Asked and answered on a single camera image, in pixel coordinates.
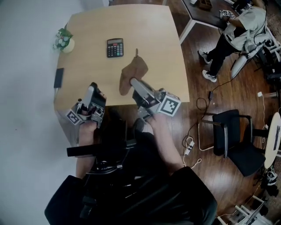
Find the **round white table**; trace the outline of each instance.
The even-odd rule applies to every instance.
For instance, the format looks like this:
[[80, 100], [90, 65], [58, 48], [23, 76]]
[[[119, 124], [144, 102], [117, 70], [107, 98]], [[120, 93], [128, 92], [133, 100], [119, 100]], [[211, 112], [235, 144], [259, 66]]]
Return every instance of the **round white table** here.
[[273, 115], [269, 133], [267, 137], [267, 146], [265, 148], [265, 162], [264, 167], [268, 169], [275, 160], [279, 150], [281, 140], [281, 118], [280, 114], [276, 112]]

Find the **brown glove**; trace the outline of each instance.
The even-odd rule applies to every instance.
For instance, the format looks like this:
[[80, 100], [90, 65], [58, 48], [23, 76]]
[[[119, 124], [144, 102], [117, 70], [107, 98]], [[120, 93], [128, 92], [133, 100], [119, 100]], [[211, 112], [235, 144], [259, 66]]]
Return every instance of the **brown glove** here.
[[122, 69], [120, 83], [119, 83], [119, 92], [121, 95], [128, 94], [131, 84], [130, 80], [134, 77], [137, 80], [141, 80], [141, 78], [147, 73], [148, 66], [142, 57], [138, 56], [138, 49], [136, 49], [136, 56], [133, 58], [132, 62]]

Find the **calculator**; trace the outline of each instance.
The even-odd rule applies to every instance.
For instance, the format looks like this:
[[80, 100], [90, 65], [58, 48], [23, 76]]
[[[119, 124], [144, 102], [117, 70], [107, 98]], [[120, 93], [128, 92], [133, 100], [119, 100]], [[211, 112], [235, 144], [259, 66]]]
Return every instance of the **calculator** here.
[[107, 40], [107, 57], [115, 58], [124, 55], [123, 38], [113, 38]]

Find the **standing person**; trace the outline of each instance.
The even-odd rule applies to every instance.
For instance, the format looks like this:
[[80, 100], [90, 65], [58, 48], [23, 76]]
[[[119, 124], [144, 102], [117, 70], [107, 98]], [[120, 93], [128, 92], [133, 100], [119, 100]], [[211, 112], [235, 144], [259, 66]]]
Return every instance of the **standing person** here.
[[225, 57], [234, 52], [244, 50], [246, 41], [255, 39], [255, 35], [263, 32], [266, 26], [266, 1], [253, 0], [254, 6], [245, 10], [236, 18], [224, 17], [230, 24], [227, 26], [216, 45], [216, 48], [209, 53], [199, 50], [199, 55], [206, 64], [212, 61], [210, 71], [203, 70], [204, 78], [216, 82], [216, 76]]

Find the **person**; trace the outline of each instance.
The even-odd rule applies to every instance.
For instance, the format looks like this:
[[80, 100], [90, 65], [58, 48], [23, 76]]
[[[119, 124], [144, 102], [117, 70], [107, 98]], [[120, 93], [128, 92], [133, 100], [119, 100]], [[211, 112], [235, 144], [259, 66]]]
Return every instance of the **person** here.
[[248, 3], [250, 3], [250, 0], [237, 0], [236, 2], [233, 3], [231, 8], [233, 8], [235, 11], [241, 14], [242, 13], [241, 10], [244, 9]]
[[[95, 158], [78, 158], [76, 177], [66, 178], [45, 209], [51, 225], [212, 224], [217, 203], [192, 169], [183, 166], [166, 116], [155, 114], [148, 123], [154, 135], [141, 132], [143, 126], [137, 119], [133, 129], [137, 147], [129, 151], [123, 162], [122, 170], [138, 175], [134, 176], [132, 185], [126, 185], [132, 189], [126, 191], [124, 187], [113, 194], [97, 194], [100, 208], [91, 210], [90, 219], [85, 221], [80, 218], [80, 213], [87, 173], [91, 171]], [[123, 121], [115, 116], [102, 132], [102, 143], [117, 143], [122, 124]], [[80, 125], [80, 146], [93, 144], [96, 128], [97, 124], [92, 121]], [[95, 192], [96, 189], [88, 188], [88, 191]]]
[[263, 32], [266, 25], [266, 0], [253, 0], [254, 6], [245, 10], [240, 16], [231, 18], [224, 16], [223, 19], [229, 22], [229, 25], [220, 36], [216, 48], [209, 53], [199, 50], [199, 55], [206, 64], [212, 62], [210, 70], [202, 71], [204, 78], [216, 82], [216, 76], [225, 57], [234, 52], [244, 50], [246, 41], [255, 42], [255, 35]]

